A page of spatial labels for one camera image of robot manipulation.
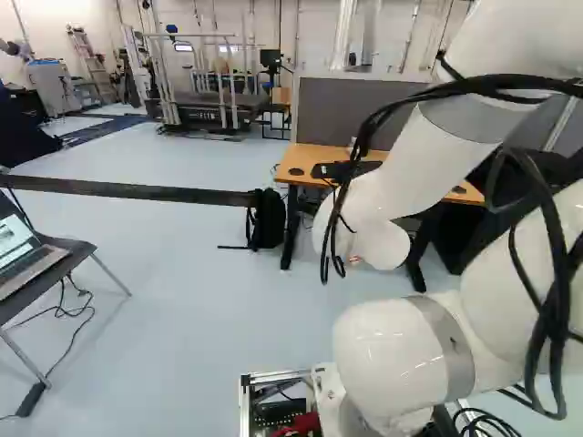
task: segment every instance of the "metal table leg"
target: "metal table leg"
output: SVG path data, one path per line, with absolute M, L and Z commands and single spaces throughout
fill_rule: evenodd
M 97 257 L 95 253 L 91 254 L 91 258 L 98 264 L 98 266 L 103 271 L 106 272 L 106 274 L 111 278 L 111 280 L 113 280 L 118 285 L 118 287 L 120 287 L 124 291 L 124 293 L 126 293 L 126 296 L 131 298 L 132 294 L 131 291 L 129 291 L 128 287 L 126 287 L 126 285 L 121 280 L 119 280 L 119 278 L 116 275 L 112 273 L 112 271 L 104 264 L 104 262 L 101 259 Z
M 35 374 L 35 376 L 45 384 L 45 386 L 50 389 L 52 387 L 51 382 L 45 377 L 45 375 L 43 374 L 43 372 L 41 372 L 36 366 L 35 364 L 30 360 L 30 358 L 28 358 L 28 356 L 25 354 L 25 352 L 20 349 L 20 347 L 15 343 L 14 340 L 12 340 L 12 338 L 8 335 L 8 333 L 3 330 L 2 328 L 0 328 L 0 338 L 2 338 L 2 340 L 5 341 L 5 343 L 10 347 L 10 349 L 12 349 L 14 351 L 14 353 L 16 354 L 16 356 L 20 359 L 21 362 L 24 363 L 24 365 Z
M 300 226 L 300 215 L 298 211 L 298 186 L 290 185 L 288 190 L 288 214 L 287 226 L 285 229 L 285 241 L 283 242 L 283 253 L 281 254 L 282 270 L 289 270 L 292 264 L 293 248 L 295 246 L 295 238 Z
M 420 293 L 425 293 L 427 291 L 427 286 L 425 285 L 425 279 L 421 267 L 419 266 L 419 261 L 425 254 L 427 246 L 429 246 L 429 243 L 431 242 L 431 237 L 433 236 L 443 213 L 443 202 L 438 203 L 424 213 L 421 227 L 417 230 L 413 244 L 411 245 L 411 251 L 404 262 L 409 278 L 411 279 L 411 282 L 413 282 L 415 291 Z

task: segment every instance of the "white wall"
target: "white wall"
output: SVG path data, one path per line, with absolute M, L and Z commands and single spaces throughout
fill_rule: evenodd
M 277 0 L 255 0 L 256 41 L 265 48 L 277 47 L 275 3 Z M 124 22 L 141 30 L 138 9 L 134 0 L 120 0 Z M 192 0 L 157 0 L 161 28 L 167 24 L 179 27 L 181 33 L 198 32 L 199 28 L 194 18 Z M 281 24 L 281 50 L 286 58 L 297 61 L 300 70 L 326 69 L 331 53 L 338 15 L 339 0 L 300 0 L 298 59 L 294 60 L 294 38 L 296 26 L 296 0 L 283 0 Z M 352 28 L 352 50 L 360 59 L 363 36 L 363 7 L 365 0 L 359 2 Z M 463 21 L 467 1 L 454 0 L 452 13 L 449 14 L 452 0 L 423 0 L 419 17 L 414 27 L 414 38 L 405 66 L 405 74 L 418 76 L 433 67 L 435 54 L 442 42 L 445 20 L 449 16 L 449 25 L 444 44 L 447 44 Z M 203 30 L 211 30 L 210 0 L 197 1 L 199 12 L 204 17 Z M 244 12 L 248 22 L 248 35 L 251 34 L 249 19 L 249 0 L 215 0 L 217 19 L 220 32 L 232 32 L 241 35 L 240 15 Z M 412 27 L 412 15 L 415 0 L 383 0 L 383 8 L 379 14 L 376 40 L 377 47 L 373 71 L 375 74 L 385 74 L 391 67 L 395 72 L 400 65 L 404 52 L 405 41 Z M 149 11 L 143 14 L 146 32 L 153 31 Z M 190 41 L 196 46 L 197 38 Z M 230 42 L 238 43 L 240 38 L 232 38 Z M 175 54 L 167 45 L 169 74 L 176 89 L 189 89 L 188 73 L 182 69 L 185 64 L 191 64 L 189 54 Z M 214 57 L 212 47 L 209 47 L 210 58 Z M 234 59 L 235 68 L 242 69 L 242 54 Z M 290 84 L 286 73 L 282 81 Z
M 66 24 L 82 25 L 96 51 L 106 56 L 109 69 L 115 65 L 114 48 L 121 46 L 122 39 L 116 12 L 115 0 L 16 0 L 30 36 L 31 45 L 39 57 L 63 57 L 72 74 L 85 76 L 77 56 L 65 32 Z M 158 5 L 162 29 L 166 24 L 175 24 L 182 33 L 198 32 L 194 18 L 192 0 L 155 0 Z M 441 41 L 445 19 L 449 16 L 452 0 L 423 0 L 420 15 L 414 28 L 414 39 L 405 68 L 406 74 L 415 76 L 432 66 L 435 52 Z M 146 32 L 153 32 L 150 11 L 141 11 L 140 21 L 136 0 L 119 0 L 122 17 L 126 24 Z M 277 0 L 255 0 L 256 42 L 265 48 L 276 47 L 275 15 Z M 363 33 L 363 3 L 361 0 L 353 20 L 352 50 L 360 57 Z M 211 30 L 210 0 L 197 0 L 199 12 L 203 15 L 203 30 Z M 248 21 L 248 35 L 251 34 L 249 0 L 215 0 L 219 31 L 241 35 L 240 15 L 245 13 Z M 281 24 L 281 49 L 286 58 L 297 63 L 300 70 L 321 70 L 327 67 L 331 53 L 339 0 L 300 0 L 298 59 L 293 59 L 296 26 L 296 0 L 283 0 Z M 374 73 L 386 73 L 399 66 L 403 56 L 405 40 L 412 25 L 415 0 L 383 0 L 377 26 L 377 47 Z M 4 39 L 21 37 L 10 0 L 0 0 L 0 36 Z M 461 23 L 467 1 L 455 0 L 453 12 L 447 27 L 445 42 L 451 39 Z M 230 42 L 238 43 L 240 38 Z M 214 57 L 209 47 L 210 58 Z M 189 54 L 176 54 L 168 45 L 170 77 L 177 89 L 189 89 L 188 73 L 183 65 L 191 64 Z M 242 69 L 242 53 L 234 59 L 235 68 Z M 5 81 L 24 83 L 21 63 L 18 59 L 0 53 L 0 76 Z M 291 82 L 287 74 L 282 81 Z
M 64 58 L 74 76 L 87 76 L 66 34 L 67 24 L 82 25 L 94 50 L 106 57 L 106 67 L 115 64 L 114 48 L 121 44 L 118 25 L 112 28 L 114 0 L 16 0 L 36 57 Z M 10 0 L 0 0 L 0 36 L 22 38 Z M 28 85 L 22 62 L 0 52 L 0 77 L 5 82 Z

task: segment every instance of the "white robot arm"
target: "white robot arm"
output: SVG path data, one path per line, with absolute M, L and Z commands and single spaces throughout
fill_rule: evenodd
M 447 51 L 462 76 L 496 73 L 570 79 L 583 76 L 583 36 L 578 0 L 478 1 Z M 443 82 L 453 78 L 438 69 Z M 542 93 L 514 95 L 545 97 Z M 390 220 L 432 207 L 494 150 L 537 105 L 477 95 L 417 105 L 391 155 L 377 170 L 356 178 L 343 203 L 345 227 L 336 252 L 358 256 L 377 269 L 394 269 L 409 251 L 409 238 Z M 312 241 L 322 250 L 332 210 L 329 196 L 318 211 Z
M 481 0 L 449 48 L 447 61 L 462 76 L 582 76 L 581 16 L 583 2 L 578 0 Z M 439 76 L 452 80 L 443 69 Z M 356 233 L 339 227 L 337 250 L 378 269 L 399 265 L 409 240 L 390 220 L 434 205 L 535 108 L 477 95 L 418 105 L 387 161 L 350 186 L 342 214 Z M 580 249 L 583 180 L 556 194 L 554 201 L 563 249 Z M 317 249 L 331 210 L 328 198 L 314 222 Z M 508 387 L 523 380 L 525 371 L 527 376 L 549 371 L 556 376 L 544 363 L 552 367 L 559 355 L 564 371 L 580 370 L 583 346 L 576 337 L 581 340 L 583 333 L 583 268 L 579 264 L 567 279 L 559 279 L 555 243 L 549 244 L 548 225 L 537 208 L 474 259 L 459 291 L 368 302 L 343 314 L 334 327 L 334 358 L 347 398 L 368 425 L 383 436 L 410 435 L 428 420 L 433 405 Z M 510 247 L 516 248 L 532 295 Z M 556 290 L 549 294 L 565 280 L 570 284 L 567 296 Z M 570 337 L 557 347 L 544 338 L 547 346 L 541 344 L 541 355 L 535 357 L 541 366 L 532 368 L 541 326 L 561 320 L 553 315 L 557 318 L 541 322 L 537 304 L 548 296 L 553 303 L 571 300 L 570 311 L 561 316 Z

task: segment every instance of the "black equipment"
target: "black equipment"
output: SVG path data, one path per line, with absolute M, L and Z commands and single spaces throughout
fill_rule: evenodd
M 376 170 L 383 161 L 361 161 L 358 163 L 355 176 L 361 176 L 369 171 Z M 319 162 L 313 166 L 310 176 L 314 179 L 332 179 L 332 182 L 342 182 L 346 171 L 350 168 L 350 161 Z
M 274 249 L 283 242 L 285 233 L 285 203 L 273 188 L 255 189 L 255 214 L 247 207 L 245 234 L 247 246 L 219 246 L 219 249 Z
M 262 48 L 259 52 L 261 65 L 267 68 L 270 75 L 271 87 L 275 86 L 275 75 L 280 73 L 281 50 L 277 48 Z

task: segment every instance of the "light gray floor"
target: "light gray floor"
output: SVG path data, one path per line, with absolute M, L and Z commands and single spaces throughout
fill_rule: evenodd
M 132 127 L 26 163 L 15 173 L 246 190 L 271 184 L 270 168 L 287 146 L 275 140 L 161 137 L 155 129 L 151 123 Z M 330 361 L 332 325 L 345 309 L 413 293 L 402 269 L 390 274 L 350 269 L 346 279 L 332 274 L 322 286 L 307 231 L 288 272 L 279 271 L 279 250 L 216 249 L 243 243 L 242 208 L 18 196 L 40 231 L 97 244 L 100 257 L 134 298 L 125 300 L 90 261 L 75 271 L 79 285 L 96 293 L 97 316 L 54 374 L 55 387 L 34 416 L 0 422 L 2 436 L 234 437 L 240 374 Z M 459 284 L 432 250 L 422 267 L 431 290 Z M 75 293 L 69 293 L 67 304 L 76 305 Z M 57 296 L 53 290 L 27 314 L 55 304 Z M 14 335 L 47 370 L 79 322 L 47 315 Z M 14 412 L 33 382 L 0 343 L 0 415 Z M 572 397 L 572 386 L 566 389 Z M 572 431 L 582 428 L 580 403 L 571 404 L 574 422 L 559 425 L 500 395 L 476 403 L 525 435 L 575 435 Z

